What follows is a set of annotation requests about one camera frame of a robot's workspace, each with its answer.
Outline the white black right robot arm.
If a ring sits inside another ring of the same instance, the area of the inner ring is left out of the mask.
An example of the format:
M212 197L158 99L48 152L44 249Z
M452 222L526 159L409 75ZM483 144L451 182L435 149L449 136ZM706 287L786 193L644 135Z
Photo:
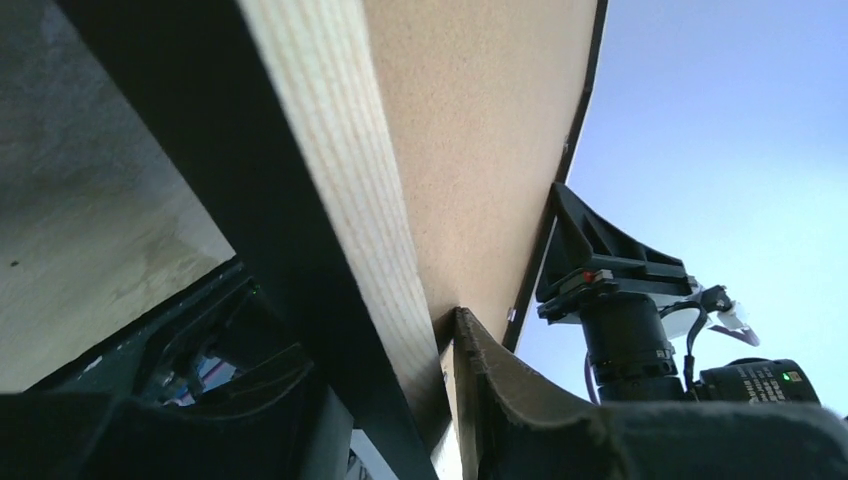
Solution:
M549 204L556 221L537 314L550 325L581 327L593 402L819 404L793 360L748 357L697 370L703 331L759 343L726 288L704 287L682 260L635 240L562 183L552 185Z

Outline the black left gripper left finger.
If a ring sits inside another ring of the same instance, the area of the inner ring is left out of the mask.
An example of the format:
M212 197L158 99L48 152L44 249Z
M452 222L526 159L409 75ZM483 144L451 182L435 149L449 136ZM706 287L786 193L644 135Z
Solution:
M5 479L341 479L353 418L299 346L187 407L106 394L1 399Z

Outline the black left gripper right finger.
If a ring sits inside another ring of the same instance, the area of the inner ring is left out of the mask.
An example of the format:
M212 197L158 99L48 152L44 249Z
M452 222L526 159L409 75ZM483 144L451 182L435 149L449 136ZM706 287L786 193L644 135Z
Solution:
M847 426L803 404L590 403L454 309L467 479L843 479Z

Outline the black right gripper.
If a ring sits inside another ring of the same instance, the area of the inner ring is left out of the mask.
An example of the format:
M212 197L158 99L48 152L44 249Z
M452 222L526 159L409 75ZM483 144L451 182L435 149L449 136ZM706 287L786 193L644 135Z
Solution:
M556 217L535 298L548 324L581 326L592 361L671 361L661 310L689 301L682 260L634 239L568 186L551 186Z

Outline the black wooden picture frame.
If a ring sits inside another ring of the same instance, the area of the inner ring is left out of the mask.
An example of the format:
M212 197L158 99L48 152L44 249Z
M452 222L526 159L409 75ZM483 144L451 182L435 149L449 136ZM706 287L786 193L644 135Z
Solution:
M64 1L396 475L432 479L455 306L520 316L601 1Z

